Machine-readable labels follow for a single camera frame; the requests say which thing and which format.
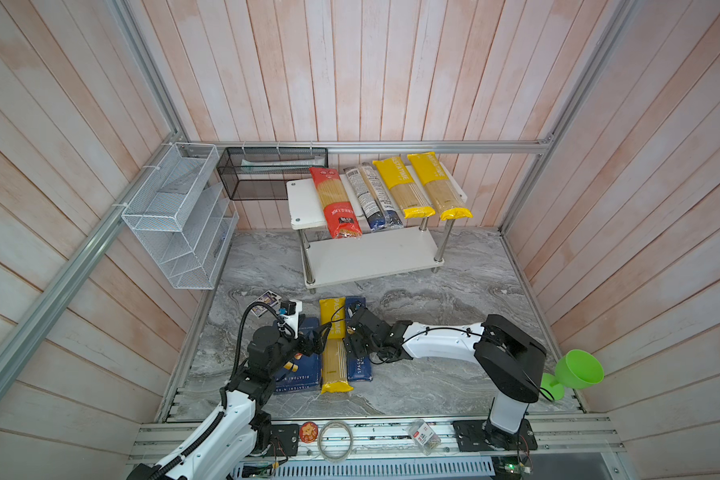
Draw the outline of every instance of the robotic arm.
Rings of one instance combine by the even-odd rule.
[[[301,310],[301,302],[282,302],[278,326],[263,326],[253,334],[246,364],[220,389],[222,400],[208,418],[155,467],[141,464],[128,480],[221,480],[251,452],[265,452],[272,424],[261,408],[275,391],[274,375],[297,353],[325,349],[330,323],[301,335]],[[396,362],[440,356],[482,366],[499,388],[486,435],[496,448],[512,444],[528,404],[538,400],[547,352],[536,340],[500,315],[464,326],[389,325],[360,305],[349,306],[348,315],[345,344],[358,357],[376,352],[383,362]]]
[[[463,326],[428,326],[380,320],[364,306],[350,311],[347,350],[358,357],[376,352],[383,362],[440,356],[483,367],[499,389],[487,434],[498,448],[512,443],[529,403],[539,398],[546,349],[501,315]]]

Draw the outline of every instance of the spaghetti package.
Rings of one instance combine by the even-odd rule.
[[[376,205],[376,200],[365,184],[360,169],[357,167],[349,167],[344,169],[344,173],[349,179],[349,184],[355,191],[355,195],[358,197],[360,207],[365,214],[365,219],[368,221],[368,226],[371,227],[371,232],[384,228],[387,225],[384,214],[378,205]]]
[[[389,188],[405,218],[423,218],[434,215],[434,208],[429,204],[422,191],[408,173],[408,168],[400,157],[386,160],[374,160],[373,164]]]
[[[387,230],[403,228],[403,222],[400,220],[398,213],[394,210],[392,200],[389,199],[387,191],[384,190],[382,179],[378,177],[376,170],[373,169],[373,166],[371,166],[368,162],[363,162],[360,164],[360,172],[365,180],[365,186],[368,188],[368,191],[371,192],[371,195],[373,195],[373,198],[378,203],[378,206],[382,209],[382,213],[384,214],[384,227]]]
[[[434,209],[440,215],[440,220],[472,218],[472,212],[454,191],[451,179],[434,156],[434,152],[409,154],[408,160],[422,181]]]
[[[309,173],[312,174],[312,180],[315,182],[317,196],[320,199],[322,212],[326,216],[331,237],[361,236],[362,230],[358,219],[336,169],[312,167]]]
[[[326,392],[350,392],[347,379],[347,351],[344,336],[347,334],[344,297],[320,300],[320,323],[331,324],[326,349],[322,353],[322,390]]]
[[[357,312],[358,308],[365,306],[364,296],[348,296],[345,298],[345,318],[351,319],[352,315]],[[344,348],[347,351],[347,379],[350,382],[370,382],[373,380],[373,370],[371,367],[371,358],[364,356],[357,358],[356,355],[352,354],[352,348],[347,348],[347,343],[344,343]]]

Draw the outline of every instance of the yellow spaghetti package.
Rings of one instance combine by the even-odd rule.
[[[455,220],[457,218],[472,218],[464,201],[454,191],[451,179],[445,173],[434,152],[426,154],[409,154],[408,160],[416,170],[416,175],[422,181],[424,190],[432,200],[434,209],[440,215],[440,220]]]
[[[405,218],[424,218],[434,215],[434,208],[427,202],[400,157],[374,160],[373,164],[389,188],[394,201],[398,203],[400,210],[403,210]]]
[[[320,300],[320,324],[325,325],[328,322],[340,320],[340,322],[334,322],[331,325],[331,331],[328,333],[329,339],[341,340],[346,336],[347,326],[344,321],[344,302],[345,297],[343,296]]]
[[[334,322],[328,333],[326,349],[322,353],[321,393],[354,390],[347,380],[347,351],[343,340],[347,333],[344,302],[344,297],[320,300],[320,323],[325,325]]]

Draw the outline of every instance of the pink wooden wall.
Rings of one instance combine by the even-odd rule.
[[[105,2],[0,0],[0,343],[169,132]],[[196,307],[123,232],[0,403],[0,479],[120,478]]]
[[[643,3],[508,239],[640,476],[720,474],[720,0]]]
[[[192,140],[533,140],[617,2],[130,0]],[[470,226],[500,225],[534,157],[443,155]],[[357,155],[332,157],[345,167]],[[289,228],[239,202],[239,228]]]

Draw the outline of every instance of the mounting plate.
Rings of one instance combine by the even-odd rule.
[[[287,425],[273,425],[271,437],[277,437],[280,441],[282,449],[285,450],[286,456],[295,457],[298,454],[298,429],[301,426],[297,423],[289,423]]]
[[[530,422],[527,418],[523,418],[520,422],[520,429],[518,435],[510,436],[507,434],[504,437],[507,441],[504,448],[497,448],[494,446],[496,441],[490,442],[488,435],[486,434],[484,427],[488,423],[488,420],[457,420],[453,422],[454,432],[456,433],[456,443],[460,452],[493,452],[497,450],[513,451],[518,449],[518,439],[522,437],[528,443],[529,450],[536,450],[538,444],[536,442],[536,435],[533,429],[530,427]],[[520,449],[525,448],[525,443],[520,443]]]

